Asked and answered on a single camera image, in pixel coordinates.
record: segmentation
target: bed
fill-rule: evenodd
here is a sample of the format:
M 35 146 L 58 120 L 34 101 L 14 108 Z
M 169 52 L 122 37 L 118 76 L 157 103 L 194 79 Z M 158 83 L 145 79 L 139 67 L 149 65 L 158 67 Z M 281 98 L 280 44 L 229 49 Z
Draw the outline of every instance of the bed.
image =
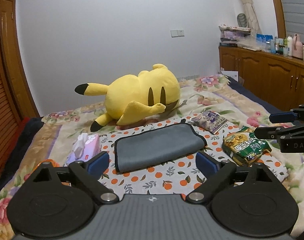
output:
M 255 97 L 226 76 L 215 75 L 184 80 L 180 82 L 180 87 L 181 99 L 177 109 L 146 119 L 140 126 L 127 130 L 124 128 L 121 130 L 114 122 L 111 122 L 99 132 L 90 133 L 93 120 L 104 113 L 102 102 L 44 116 L 42 119 L 44 125 L 34 136 L 19 169 L 0 191 L 0 239 L 13 237 L 13 231 L 6 216 L 6 207 L 33 168 L 44 159 L 53 159 L 63 165 L 73 143 L 83 132 L 100 136 L 101 149 L 109 153 L 110 165 L 99 181 L 111 188 L 122 199 L 124 193 L 180 193 L 185 196 L 206 178 L 196 168 L 195 153 L 155 167 L 118 174 L 114 169 L 113 147 L 115 140 L 120 137 L 163 127 L 179 122 L 182 118 L 190 121 L 193 116 L 208 109 L 223 115 L 229 122 L 215 135 L 197 127 L 195 130 L 207 139 L 207 153 L 217 160 L 224 160 L 229 157 L 221 149 L 223 136 L 238 131 L 242 126 L 283 125 L 289 127 L 292 125 L 271 124 L 268 119 L 269 113 L 276 113 L 278 109 Z M 304 231 L 304 154 L 282 154 L 276 141 L 269 141 L 269 144 L 272 148 L 271 154 L 262 156 L 259 161 L 270 168 L 298 203 L 300 214 L 292 231 L 292 235 L 297 236 Z

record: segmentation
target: pink bottle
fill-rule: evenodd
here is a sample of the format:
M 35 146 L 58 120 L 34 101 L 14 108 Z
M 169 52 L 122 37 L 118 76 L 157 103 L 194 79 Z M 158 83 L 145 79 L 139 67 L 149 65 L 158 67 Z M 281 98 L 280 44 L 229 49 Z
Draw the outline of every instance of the pink bottle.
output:
M 303 59 L 303 44 L 301 42 L 301 37 L 298 34 L 295 34 L 293 37 L 292 57 Z

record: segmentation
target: snack bag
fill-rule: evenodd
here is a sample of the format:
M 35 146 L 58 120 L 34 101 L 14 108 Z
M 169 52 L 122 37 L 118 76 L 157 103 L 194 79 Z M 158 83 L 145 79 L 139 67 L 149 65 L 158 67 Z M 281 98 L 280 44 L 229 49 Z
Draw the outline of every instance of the snack bag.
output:
M 227 119 L 212 111 L 204 111 L 191 119 L 195 125 L 215 134 L 226 123 Z
M 222 149 L 240 166 L 250 166 L 264 152 L 271 152 L 268 142 L 257 139 L 254 130 L 246 126 L 224 137 Z

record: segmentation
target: pink tissue box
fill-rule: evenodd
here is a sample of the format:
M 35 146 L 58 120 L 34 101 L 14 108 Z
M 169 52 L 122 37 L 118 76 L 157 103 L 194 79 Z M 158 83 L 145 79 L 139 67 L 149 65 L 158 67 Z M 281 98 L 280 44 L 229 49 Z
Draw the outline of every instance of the pink tissue box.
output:
M 68 158 L 63 166 L 68 166 L 74 161 L 84 161 L 92 159 L 101 151 L 100 136 L 98 134 L 89 135 L 88 140 L 85 142 L 84 152 L 80 158 L 76 158 L 74 152 L 68 155 Z

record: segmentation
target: white bottle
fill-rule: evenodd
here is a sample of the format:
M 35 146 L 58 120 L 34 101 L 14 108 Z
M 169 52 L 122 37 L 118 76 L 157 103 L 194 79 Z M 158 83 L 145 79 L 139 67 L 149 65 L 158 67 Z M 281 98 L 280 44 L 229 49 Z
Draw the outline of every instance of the white bottle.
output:
M 292 45 L 293 45 L 293 38 L 291 35 L 287 38 L 288 40 L 288 56 L 292 56 Z

